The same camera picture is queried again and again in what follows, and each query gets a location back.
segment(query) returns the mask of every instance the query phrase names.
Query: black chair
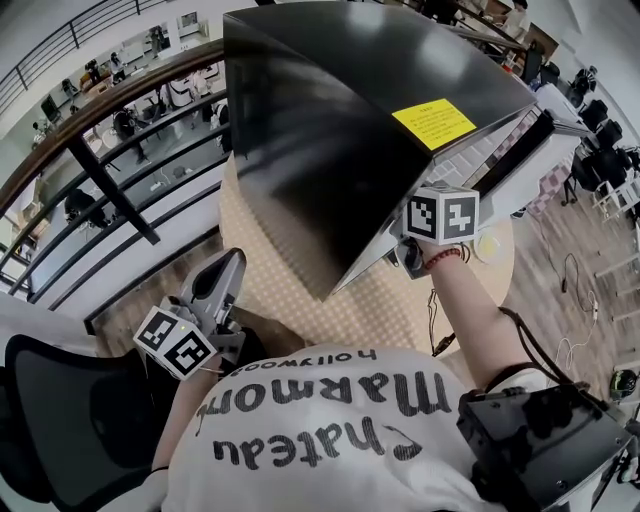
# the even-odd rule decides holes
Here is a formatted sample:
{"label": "black chair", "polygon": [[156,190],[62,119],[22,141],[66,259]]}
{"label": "black chair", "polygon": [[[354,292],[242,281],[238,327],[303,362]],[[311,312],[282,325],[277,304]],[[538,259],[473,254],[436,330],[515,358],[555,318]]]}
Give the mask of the black chair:
{"label": "black chair", "polygon": [[560,68],[553,62],[549,62],[546,66],[540,68],[540,82],[542,85],[553,84],[558,85],[560,80]]}
{"label": "black chair", "polygon": [[11,489],[38,503],[51,501],[51,490],[40,465],[29,456],[29,440],[9,405],[6,371],[0,367],[0,474]]}
{"label": "black chair", "polygon": [[543,58],[544,55],[540,50],[534,48],[527,50],[524,70],[522,71],[522,75],[520,75],[520,78],[525,84],[529,85],[538,76]]}
{"label": "black chair", "polygon": [[618,188],[627,179],[626,169],[630,168],[631,160],[628,156],[621,158],[618,150],[608,148],[585,158],[582,162],[593,169],[599,176],[600,182],[608,181],[613,188]]}
{"label": "black chair", "polygon": [[40,108],[44,112],[44,115],[47,116],[47,119],[52,123],[56,123],[62,117],[60,109],[50,95],[47,96],[40,104]]}
{"label": "black chair", "polygon": [[441,25],[454,25],[457,12],[458,6],[449,0],[429,0],[422,8],[422,14]]}
{"label": "black chair", "polygon": [[578,183],[584,190],[595,192],[600,183],[602,183],[602,179],[590,165],[585,165],[578,155],[574,155],[571,174],[564,182],[564,201],[561,203],[562,206],[578,202],[578,196],[576,196]]}
{"label": "black chair", "polygon": [[598,133],[596,133],[601,149],[609,149],[622,139],[622,127],[612,119],[602,124]]}
{"label": "black chair", "polygon": [[602,122],[606,121],[608,112],[609,109],[603,101],[593,100],[589,103],[588,107],[580,112],[580,117],[584,121],[586,127],[595,133],[598,126],[600,126]]}
{"label": "black chair", "polygon": [[584,93],[574,89],[573,87],[567,89],[565,97],[575,108],[582,107],[582,104],[584,103]]}
{"label": "black chair", "polygon": [[99,359],[18,335],[6,372],[29,457],[59,510],[96,511],[149,475],[161,421],[136,351]]}

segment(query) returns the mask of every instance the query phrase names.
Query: wooden floor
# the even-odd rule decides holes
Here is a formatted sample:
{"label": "wooden floor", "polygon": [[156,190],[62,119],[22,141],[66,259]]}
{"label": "wooden floor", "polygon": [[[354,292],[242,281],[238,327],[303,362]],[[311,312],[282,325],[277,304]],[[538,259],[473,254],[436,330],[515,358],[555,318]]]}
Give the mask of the wooden floor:
{"label": "wooden floor", "polygon": [[[600,310],[589,344],[574,350],[569,374],[590,383],[594,394],[608,398],[608,384],[618,356],[640,346],[640,317],[616,324],[611,320],[613,315],[640,308],[640,292],[622,299],[616,297],[615,291],[640,284],[640,276],[632,265],[598,280],[593,274],[635,252],[635,234],[627,219],[603,224],[600,214],[591,208],[587,192],[578,191],[578,197],[577,204],[563,208],[558,196],[538,220],[525,215],[514,221],[516,261],[504,305],[520,313],[554,359],[562,338],[569,338],[573,344],[585,343],[593,321],[591,314],[583,312],[579,306],[575,293],[576,269],[572,261],[567,266],[567,293],[563,294],[560,286],[565,257],[573,253],[580,267],[578,289],[582,304],[590,308],[587,294],[593,290]],[[550,264],[543,233],[558,274]],[[177,292],[189,269],[220,248],[221,240],[215,236],[151,277],[97,318],[94,327],[104,354],[118,355],[131,348],[131,336],[151,306],[158,304],[164,295]],[[567,352],[565,343],[559,358],[562,365]],[[445,363],[471,386],[461,354],[447,358]]]}

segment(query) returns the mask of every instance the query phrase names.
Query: mesh chair back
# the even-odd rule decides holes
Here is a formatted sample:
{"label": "mesh chair back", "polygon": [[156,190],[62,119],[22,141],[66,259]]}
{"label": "mesh chair back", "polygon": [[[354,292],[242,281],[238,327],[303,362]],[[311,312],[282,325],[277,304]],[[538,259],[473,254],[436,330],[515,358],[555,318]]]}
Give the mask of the mesh chair back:
{"label": "mesh chair back", "polygon": [[560,79],[560,69],[553,62],[549,62],[540,69],[540,81],[542,85],[553,84],[558,85]]}
{"label": "mesh chair back", "polygon": [[602,124],[602,128],[596,134],[602,149],[612,148],[616,142],[622,139],[621,126],[611,119]]}
{"label": "mesh chair back", "polygon": [[39,464],[29,457],[28,438],[18,428],[5,388],[6,372],[0,367],[0,474],[11,489],[38,503],[51,501],[51,489]]}
{"label": "mesh chair back", "polygon": [[598,129],[600,123],[605,121],[608,117],[609,109],[601,100],[593,100],[589,103],[589,106],[585,108],[581,113],[580,117],[584,121],[584,124],[591,130],[595,132]]}
{"label": "mesh chair back", "polygon": [[59,510],[98,510],[144,481],[160,429],[137,352],[99,359],[14,336],[6,369],[12,409]]}

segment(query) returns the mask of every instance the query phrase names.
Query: person seated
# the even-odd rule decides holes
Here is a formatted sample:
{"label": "person seated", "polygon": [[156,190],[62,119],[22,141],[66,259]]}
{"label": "person seated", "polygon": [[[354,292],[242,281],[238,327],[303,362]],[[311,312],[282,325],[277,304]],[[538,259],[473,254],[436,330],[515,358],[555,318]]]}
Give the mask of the person seated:
{"label": "person seated", "polygon": [[[64,201],[64,213],[68,224],[71,224],[84,211],[91,208],[96,200],[79,188],[73,189]],[[104,229],[109,226],[102,208],[98,208],[89,214],[89,222],[95,227]]]}
{"label": "person seated", "polygon": [[44,139],[47,138],[47,132],[45,129],[40,128],[38,123],[33,123],[33,129],[36,131],[36,134],[33,136],[33,143],[31,144],[31,150],[33,151],[36,146],[42,143]]}

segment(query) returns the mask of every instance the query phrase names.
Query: round table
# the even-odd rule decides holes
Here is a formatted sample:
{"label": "round table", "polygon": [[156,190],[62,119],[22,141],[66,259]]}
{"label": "round table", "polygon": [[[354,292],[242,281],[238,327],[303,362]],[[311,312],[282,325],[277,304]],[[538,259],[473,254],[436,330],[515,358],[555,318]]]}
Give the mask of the round table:
{"label": "round table", "polygon": [[[222,183],[220,229],[225,248],[239,247],[247,257],[237,306],[277,320],[314,344],[401,347],[431,354],[430,277],[412,281],[404,268],[382,259],[324,302],[316,299],[284,263],[241,196],[233,157]],[[511,221],[492,229],[503,251],[500,263],[486,265],[472,251],[469,266],[496,303],[502,304],[513,274]],[[451,333],[438,302],[434,343]],[[454,341],[443,355],[458,348]]]}
{"label": "round table", "polygon": [[102,134],[102,142],[104,142],[104,145],[109,149],[113,149],[120,144],[120,137],[118,137],[113,128],[108,128]]}

